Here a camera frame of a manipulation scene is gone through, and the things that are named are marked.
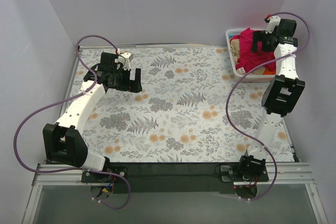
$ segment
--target red wire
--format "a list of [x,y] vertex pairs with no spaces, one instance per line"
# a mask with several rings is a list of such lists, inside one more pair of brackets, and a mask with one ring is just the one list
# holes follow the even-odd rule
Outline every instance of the red wire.
[[114,190],[114,182],[115,182],[116,177],[114,177],[113,184],[112,184],[112,189],[111,189],[111,194],[113,193]]
[[256,178],[256,182],[252,186],[255,186],[257,182],[258,182],[258,177]]
[[250,185],[252,184],[252,182],[253,182],[253,178],[252,178],[250,184],[246,185],[245,187],[250,187]]

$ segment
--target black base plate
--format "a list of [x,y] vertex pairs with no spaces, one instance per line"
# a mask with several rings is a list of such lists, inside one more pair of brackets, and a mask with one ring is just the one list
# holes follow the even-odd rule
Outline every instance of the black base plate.
[[[227,163],[219,165],[221,171],[221,179],[223,182],[250,182],[250,180],[244,179],[242,173],[239,171],[239,163]],[[259,182],[267,182],[269,181],[266,167],[264,168],[264,172],[258,177]]]
[[[233,182],[224,183],[220,166],[229,165],[238,169],[239,163],[111,163],[108,169],[113,173],[124,172],[124,177],[132,187],[133,193],[157,192],[196,192],[213,191],[234,194]],[[110,178],[83,172],[82,183],[108,183]],[[258,181],[268,181],[267,173]],[[127,193],[126,184],[115,181],[114,194]]]

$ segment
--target orange cloth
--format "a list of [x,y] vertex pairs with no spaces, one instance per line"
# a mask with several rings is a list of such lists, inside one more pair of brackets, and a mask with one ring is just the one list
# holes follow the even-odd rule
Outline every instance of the orange cloth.
[[265,69],[265,72],[263,74],[276,74],[275,71],[271,71],[268,68]]

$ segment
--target clothing pile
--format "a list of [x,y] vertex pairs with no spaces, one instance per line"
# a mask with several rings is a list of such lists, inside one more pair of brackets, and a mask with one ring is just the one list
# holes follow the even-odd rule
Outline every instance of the clothing pile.
[[[231,52],[236,65],[236,70],[240,74],[245,74],[256,66],[275,59],[273,52],[262,52],[261,41],[258,42],[257,52],[252,52],[254,30],[247,28],[239,35],[230,39]],[[270,63],[253,71],[252,74],[276,74],[276,63]]]

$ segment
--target floral pattern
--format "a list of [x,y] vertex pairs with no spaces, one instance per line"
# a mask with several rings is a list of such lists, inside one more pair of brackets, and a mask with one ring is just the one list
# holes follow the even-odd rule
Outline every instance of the floral pattern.
[[[84,49],[93,66],[103,52]],[[109,90],[88,118],[83,138],[113,162],[238,162],[252,140],[236,132],[225,115],[235,83],[227,48],[130,48],[132,68],[142,69],[141,93]],[[71,88],[79,92],[86,69],[80,64]],[[243,83],[230,101],[233,122],[251,135],[261,118],[267,83]],[[279,162],[293,155],[283,124],[270,150]]]

